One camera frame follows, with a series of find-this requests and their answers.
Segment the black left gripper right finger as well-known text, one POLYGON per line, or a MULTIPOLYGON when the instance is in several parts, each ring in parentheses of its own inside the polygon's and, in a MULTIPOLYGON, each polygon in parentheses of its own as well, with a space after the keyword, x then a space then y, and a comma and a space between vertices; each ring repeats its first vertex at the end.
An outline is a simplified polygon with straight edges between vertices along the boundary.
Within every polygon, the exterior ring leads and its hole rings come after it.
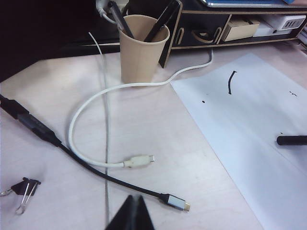
POLYGON ((134 218, 135 230, 154 230, 154 225, 151 220, 146 203, 142 196, 137 198, 137 207, 134 218))

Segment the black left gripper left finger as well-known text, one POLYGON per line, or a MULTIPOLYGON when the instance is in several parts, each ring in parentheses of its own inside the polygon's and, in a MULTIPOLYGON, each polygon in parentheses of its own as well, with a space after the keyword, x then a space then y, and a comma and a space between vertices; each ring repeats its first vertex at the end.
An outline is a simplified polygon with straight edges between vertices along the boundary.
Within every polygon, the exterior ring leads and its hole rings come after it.
POLYGON ((132 206, 134 198, 129 195, 111 222, 107 225, 106 230, 129 230, 131 227, 132 206))

